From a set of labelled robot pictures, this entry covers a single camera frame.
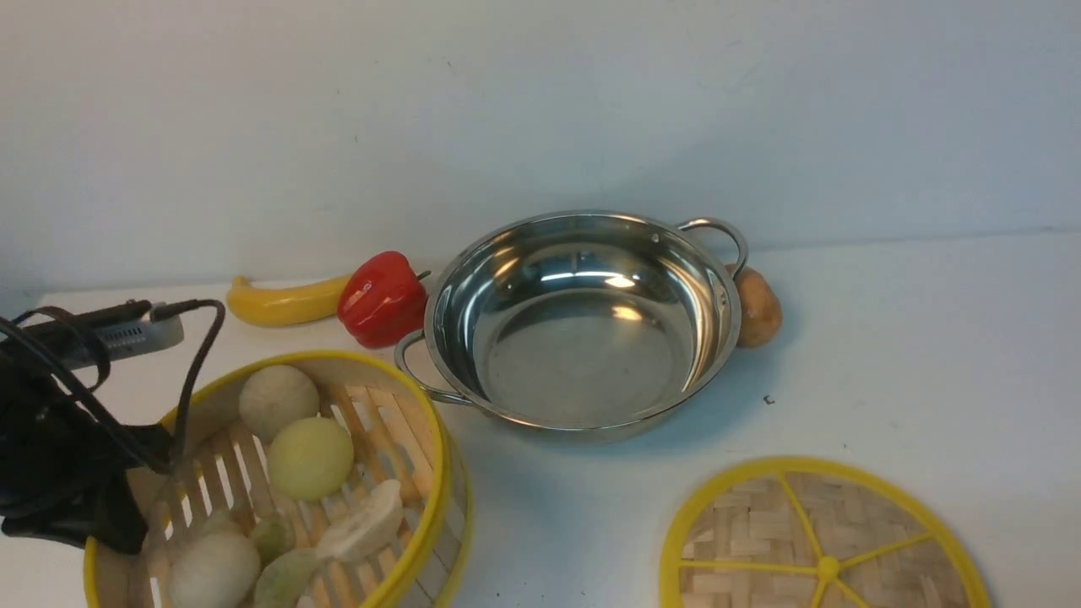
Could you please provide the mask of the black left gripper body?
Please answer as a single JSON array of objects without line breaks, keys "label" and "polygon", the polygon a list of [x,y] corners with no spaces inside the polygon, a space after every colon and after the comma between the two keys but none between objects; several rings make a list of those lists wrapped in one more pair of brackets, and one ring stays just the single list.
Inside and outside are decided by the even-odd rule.
[{"label": "black left gripper body", "polygon": [[143,467],[74,404],[46,366],[3,356],[3,533],[139,554],[148,525],[128,481]]}]

